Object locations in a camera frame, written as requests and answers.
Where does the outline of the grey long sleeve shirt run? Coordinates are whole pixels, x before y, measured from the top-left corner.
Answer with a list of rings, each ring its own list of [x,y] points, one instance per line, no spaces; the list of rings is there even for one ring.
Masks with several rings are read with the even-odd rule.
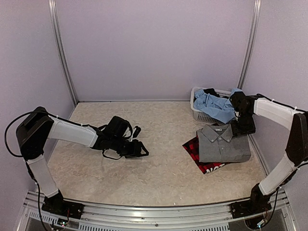
[[[230,124],[205,125],[197,130],[196,135],[199,137],[207,159],[242,163],[251,157],[248,137],[246,135],[233,136]]]

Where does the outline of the white plastic laundry basket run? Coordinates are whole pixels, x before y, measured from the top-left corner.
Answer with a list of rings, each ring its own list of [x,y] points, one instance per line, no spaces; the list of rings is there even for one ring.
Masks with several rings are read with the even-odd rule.
[[[214,123],[221,123],[221,124],[224,124],[216,119],[213,119],[211,118],[210,116],[208,116],[207,114],[199,111],[199,110],[196,110],[196,109],[193,109],[193,102],[195,101],[195,99],[193,99],[193,93],[199,89],[206,89],[206,88],[201,88],[201,87],[194,87],[192,88],[192,91],[191,91],[191,95],[190,95],[190,107],[192,109],[192,112],[193,112],[193,117],[195,120],[197,121],[204,121],[204,122],[214,122]],[[230,96],[233,95],[235,92],[237,91],[240,91],[239,89],[235,88],[235,89],[232,89],[231,91],[225,91],[225,90],[217,90],[217,89],[214,89],[218,94],[221,94],[221,95],[227,95],[227,96]]]

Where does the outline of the red black plaid shirt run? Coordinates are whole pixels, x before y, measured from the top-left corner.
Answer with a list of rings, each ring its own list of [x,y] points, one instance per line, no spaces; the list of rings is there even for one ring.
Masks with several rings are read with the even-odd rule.
[[[212,159],[207,159],[204,154],[204,148],[201,146],[197,135],[191,140],[185,142],[182,147],[204,175],[212,173],[230,164],[230,162],[213,161]]]

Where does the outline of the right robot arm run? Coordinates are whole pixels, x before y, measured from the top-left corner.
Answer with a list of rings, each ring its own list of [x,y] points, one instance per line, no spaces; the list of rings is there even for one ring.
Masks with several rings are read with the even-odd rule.
[[[257,133],[257,139],[265,142],[263,152],[269,154],[273,151],[275,157],[279,151],[283,152],[272,171],[251,190],[246,209],[255,214],[264,207],[264,198],[286,184],[300,167],[308,163],[308,113],[261,94],[247,96],[241,91],[233,93],[230,102],[237,114],[231,124],[234,136],[255,133],[253,116],[257,116],[259,125],[265,122]]]

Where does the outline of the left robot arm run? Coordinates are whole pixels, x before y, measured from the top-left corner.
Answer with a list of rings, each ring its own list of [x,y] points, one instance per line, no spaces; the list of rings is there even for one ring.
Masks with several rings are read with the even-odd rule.
[[[44,107],[38,107],[25,116],[25,120],[16,129],[21,156],[39,188],[49,198],[49,207],[57,214],[67,210],[67,202],[58,196],[60,190],[43,156],[48,139],[76,143],[102,152],[113,150],[124,158],[149,155],[143,143],[137,140],[141,128],[132,127],[128,121],[118,116],[112,117],[108,124],[100,127],[60,118],[48,113]]]

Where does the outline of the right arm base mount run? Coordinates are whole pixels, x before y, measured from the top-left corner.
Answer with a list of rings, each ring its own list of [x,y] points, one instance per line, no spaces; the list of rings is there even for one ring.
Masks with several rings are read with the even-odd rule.
[[[230,204],[232,218],[247,217],[271,210],[272,207],[269,202],[271,196],[272,193],[270,195],[264,195],[259,185],[255,185],[251,190],[249,199]]]

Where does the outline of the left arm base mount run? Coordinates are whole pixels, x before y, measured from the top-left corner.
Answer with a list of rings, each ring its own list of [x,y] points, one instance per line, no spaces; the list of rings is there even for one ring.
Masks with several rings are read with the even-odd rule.
[[[62,193],[59,191],[50,198],[45,196],[42,210],[67,218],[81,219],[84,205],[65,200]]]

